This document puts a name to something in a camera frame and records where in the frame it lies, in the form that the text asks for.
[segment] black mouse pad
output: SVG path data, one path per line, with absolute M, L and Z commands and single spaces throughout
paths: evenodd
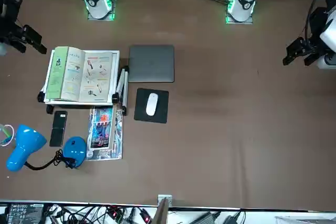
M 155 114 L 153 116 L 147 115 L 146 107 L 148 97 L 151 93 L 157 94 L 157 105 Z M 136 93 L 134 120 L 153 122 L 153 123 L 166 123 L 168 115 L 168 100 L 169 92 L 164 90 L 154 89 L 138 89 Z

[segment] laptop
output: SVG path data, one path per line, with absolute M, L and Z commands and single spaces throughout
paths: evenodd
M 131 46 L 129 68 L 129 82 L 174 82 L 174 46 Z

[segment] magazine cover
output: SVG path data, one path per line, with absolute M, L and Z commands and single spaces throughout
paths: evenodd
M 87 160 L 122 158 L 122 110 L 116 106 L 90 110 Z

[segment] white computer mouse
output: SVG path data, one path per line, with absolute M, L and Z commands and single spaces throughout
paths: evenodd
M 150 93 L 146 107 L 147 115 L 153 116 L 155 114 L 157 104 L 158 104 L 158 95 L 155 93 Z

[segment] smartphone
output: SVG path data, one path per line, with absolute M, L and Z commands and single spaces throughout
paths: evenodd
M 54 115 L 53 127 L 51 130 L 50 147 L 61 147 L 63 145 L 63 137 L 65 125 L 67 123 L 67 111 L 56 111 Z

